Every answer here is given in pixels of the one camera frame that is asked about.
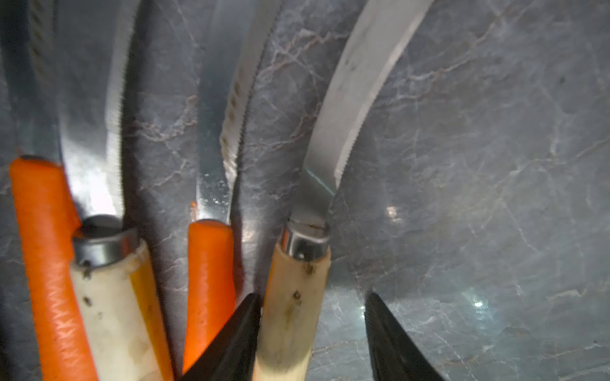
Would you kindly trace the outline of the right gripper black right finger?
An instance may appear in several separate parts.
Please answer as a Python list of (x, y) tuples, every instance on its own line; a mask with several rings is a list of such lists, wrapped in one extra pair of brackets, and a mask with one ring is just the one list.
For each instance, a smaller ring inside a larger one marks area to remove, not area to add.
[(367, 295), (364, 316), (374, 380), (442, 379), (377, 293)]

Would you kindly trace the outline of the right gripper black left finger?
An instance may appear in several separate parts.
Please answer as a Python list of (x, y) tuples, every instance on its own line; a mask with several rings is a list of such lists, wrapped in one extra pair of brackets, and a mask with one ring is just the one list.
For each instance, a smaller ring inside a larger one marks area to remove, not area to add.
[(251, 293), (221, 329), (198, 360), (181, 377), (183, 381), (233, 380), (253, 377), (262, 300)]

